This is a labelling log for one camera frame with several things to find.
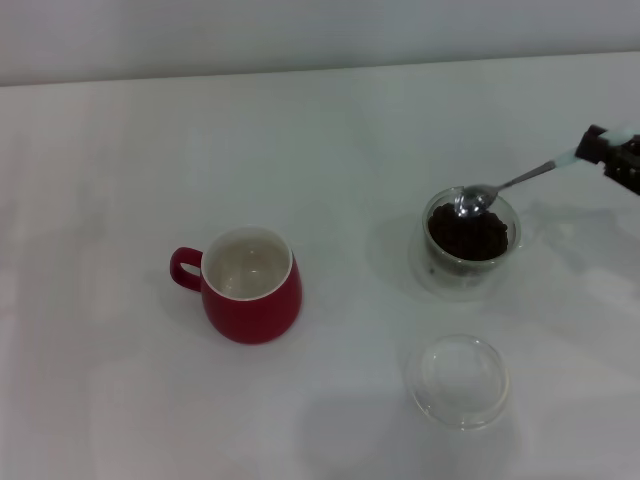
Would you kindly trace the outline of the pile of coffee beans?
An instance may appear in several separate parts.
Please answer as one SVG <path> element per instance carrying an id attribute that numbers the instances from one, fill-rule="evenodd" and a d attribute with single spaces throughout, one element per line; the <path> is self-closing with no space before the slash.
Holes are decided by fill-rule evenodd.
<path id="1" fill-rule="evenodd" d="M 448 203 L 438 206 L 426 225 L 439 247 L 462 260 L 492 260 L 508 248 L 508 227 L 494 213 L 462 217 Z"/>

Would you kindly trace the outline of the metal spoon with blue handle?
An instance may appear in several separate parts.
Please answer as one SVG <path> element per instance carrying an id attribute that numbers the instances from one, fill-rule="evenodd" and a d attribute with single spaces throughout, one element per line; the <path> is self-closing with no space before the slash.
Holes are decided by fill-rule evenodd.
<path id="1" fill-rule="evenodd" d="M 475 217 L 481 215 L 489 210 L 501 191 L 553 170 L 567 167 L 576 162 L 587 162 L 575 156 L 577 147 L 578 145 L 575 148 L 560 154 L 556 158 L 534 168 L 533 170 L 530 170 L 501 185 L 490 186 L 478 184 L 463 187 L 455 197 L 453 203 L 456 213 L 462 217 Z"/>

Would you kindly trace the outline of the clear glass cup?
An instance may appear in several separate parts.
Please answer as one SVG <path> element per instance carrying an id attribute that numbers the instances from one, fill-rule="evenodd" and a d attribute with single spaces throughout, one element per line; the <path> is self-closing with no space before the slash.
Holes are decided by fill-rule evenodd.
<path id="1" fill-rule="evenodd" d="M 516 210 L 498 197 L 476 217 L 456 212 L 459 187 L 438 192 L 421 218 L 426 272 L 438 286 L 457 291 L 486 288 L 506 273 L 509 260 L 522 248 L 524 229 Z"/>

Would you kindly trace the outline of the small clear glass dish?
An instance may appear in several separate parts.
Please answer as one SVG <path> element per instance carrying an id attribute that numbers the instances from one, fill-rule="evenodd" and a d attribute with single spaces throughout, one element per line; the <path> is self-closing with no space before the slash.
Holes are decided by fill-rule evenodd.
<path id="1" fill-rule="evenodd" d="M 427 417 L 461 431 L 484 428 L 496 420 L 510 393 L 510 377 L 500 353 L 466 334 L 414 347 L 404 380 Z"/>

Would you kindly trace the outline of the clear glass saucer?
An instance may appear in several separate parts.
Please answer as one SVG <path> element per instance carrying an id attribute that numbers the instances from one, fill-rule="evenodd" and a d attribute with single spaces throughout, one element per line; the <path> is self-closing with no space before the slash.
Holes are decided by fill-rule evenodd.
<path id="1" fill-rule="evenodd" d="M 508 227 L 508 248 L 504 255 L 485 262 L 452 257 L 433 242 L 422 220 L 410 237 L 408 262 L 411 273 L 428 292 L 449 302 L 481 301 L 492 296 L 505 281 L 514 254 L 521 248 L 518 220 Z"/>

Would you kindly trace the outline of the red ceramic mug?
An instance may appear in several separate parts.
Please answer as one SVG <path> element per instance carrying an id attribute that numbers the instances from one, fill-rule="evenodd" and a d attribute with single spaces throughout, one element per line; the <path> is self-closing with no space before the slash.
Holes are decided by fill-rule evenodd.
<path id="1" fill-rule="evenodd" d="M 213 327 L 237 343 L 278 338 L 293 325 L 303 303 L 293 250 L 264 227 L 225 232 L 203 252 L 176 249 L 170 275 L 176 284 L 200 294 Z"/>

